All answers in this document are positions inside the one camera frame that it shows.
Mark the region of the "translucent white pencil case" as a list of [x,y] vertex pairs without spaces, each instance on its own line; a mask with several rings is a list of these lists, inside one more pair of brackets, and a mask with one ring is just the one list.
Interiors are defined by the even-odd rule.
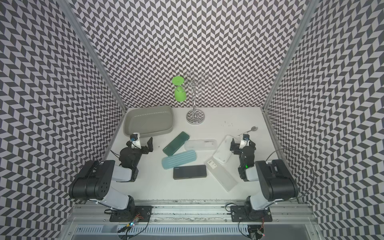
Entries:
[[188,140],[184,144],[185,150],[213,151],[217,149],[216,140]]

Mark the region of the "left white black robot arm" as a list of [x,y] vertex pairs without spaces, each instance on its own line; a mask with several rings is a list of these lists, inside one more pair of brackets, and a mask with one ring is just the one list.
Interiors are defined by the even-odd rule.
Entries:
[[109,207],[114,212],[135,216],[134,198],[121,193],[111,182],[132,183],[137,179],[138,164],[142,155],[153,152],[153,138],[146,146],[140,146],[139,134],[132,134],[119,155],[120,164],[115,161],[87,161],[69,187],[69,196],[75,200],[92,201]]

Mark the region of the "light blue ribbed pencil case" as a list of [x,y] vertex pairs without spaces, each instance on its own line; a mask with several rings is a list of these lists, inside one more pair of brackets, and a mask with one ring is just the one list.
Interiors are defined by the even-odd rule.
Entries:
[[165,170],[169,170],[175,167],[179,167],[185,164],[194,162],[197,159],[196,151],[189,150],[173,156],[165,157],[162,159],[162,167]]

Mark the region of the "grey storage box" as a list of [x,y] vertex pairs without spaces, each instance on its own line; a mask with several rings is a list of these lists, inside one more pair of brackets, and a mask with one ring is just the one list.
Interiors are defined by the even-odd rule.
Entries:
[[174,128],[174,113],[170,106],[139,108],[129,111],[124,122],[124,134],[139,133],[148,138],[170,133]]

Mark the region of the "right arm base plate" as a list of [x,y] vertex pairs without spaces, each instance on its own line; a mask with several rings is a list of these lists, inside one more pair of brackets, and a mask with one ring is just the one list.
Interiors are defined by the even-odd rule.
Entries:
[[272,214],[270,209],[253,210],[245,206],[231,205],[229,207],[232,222],[272,222]]

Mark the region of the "dark green pencil case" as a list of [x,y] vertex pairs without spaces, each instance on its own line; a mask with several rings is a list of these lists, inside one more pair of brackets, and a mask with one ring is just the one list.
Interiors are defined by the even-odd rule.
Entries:
[[174,155],[189,139],[190,136],[187,133],[181,132],[163,149],[163,153],[167,156]]

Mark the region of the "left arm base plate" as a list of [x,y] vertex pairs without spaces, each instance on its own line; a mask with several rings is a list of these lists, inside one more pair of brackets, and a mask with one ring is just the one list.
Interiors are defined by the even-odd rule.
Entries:
[[152,215],[153,206],[136,206],[129,210],[111,210],[110,222],[128,223],[139,218],[139,223],[147,223]]

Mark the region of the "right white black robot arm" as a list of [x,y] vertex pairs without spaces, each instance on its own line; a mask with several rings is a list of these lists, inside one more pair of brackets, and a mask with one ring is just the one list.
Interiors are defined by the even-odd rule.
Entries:
[[269,214],[274,203],[293,200],[299,195],[296,181],[283,160],[255,161],[256,145],[251,140],[231,141],[230,151],[239,156],[238,173],[245,182],[258,182],[260,191],[247,197],[244,211],[247,218],[256,220]]

